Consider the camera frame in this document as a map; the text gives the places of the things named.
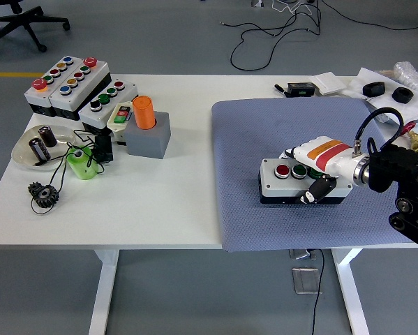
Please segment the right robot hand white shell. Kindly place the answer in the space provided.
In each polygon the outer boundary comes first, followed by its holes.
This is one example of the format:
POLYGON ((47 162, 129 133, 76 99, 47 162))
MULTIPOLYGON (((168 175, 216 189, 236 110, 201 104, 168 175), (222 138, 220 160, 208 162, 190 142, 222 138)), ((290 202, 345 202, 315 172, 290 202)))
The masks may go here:
POLYGON ((297 204, 314 204, 323 200, 335 189, 339 178, 353 186, 364 184, 362 175, 368 165, 368 157, 339 140, 320 136, 286 149, 282 155, 320 173, 320 177, 296 201, 297 204))

